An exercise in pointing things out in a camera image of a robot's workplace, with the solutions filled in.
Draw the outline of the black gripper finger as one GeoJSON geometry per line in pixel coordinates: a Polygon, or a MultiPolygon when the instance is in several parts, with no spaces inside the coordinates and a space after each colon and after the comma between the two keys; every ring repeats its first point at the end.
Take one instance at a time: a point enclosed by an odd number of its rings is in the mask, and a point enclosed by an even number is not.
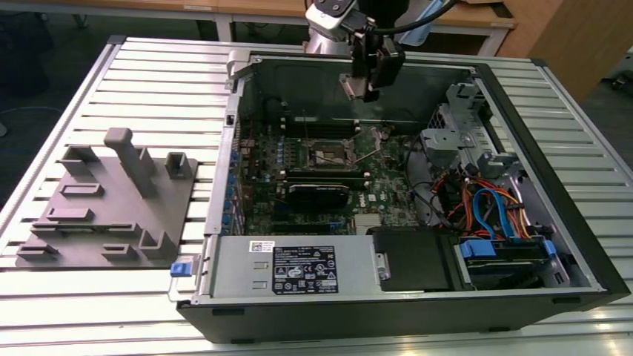
{"type": "Polygon", "coordinates": [[[366,76],[367,75],[367,63],[366,63],[366,40],[364,37],[358,37],[356,35],[351,38],[352,43],[352,76],[366,76]]]}
{"type": "Polygon", "coordinates": [[[379,52],[377,48],[374,48],[367,53],[367,87],[364,92],[364,102],[375,102],[380,97],[380,88],[375,84],[377,78],[376,70],[379,65],[379,52]]]}

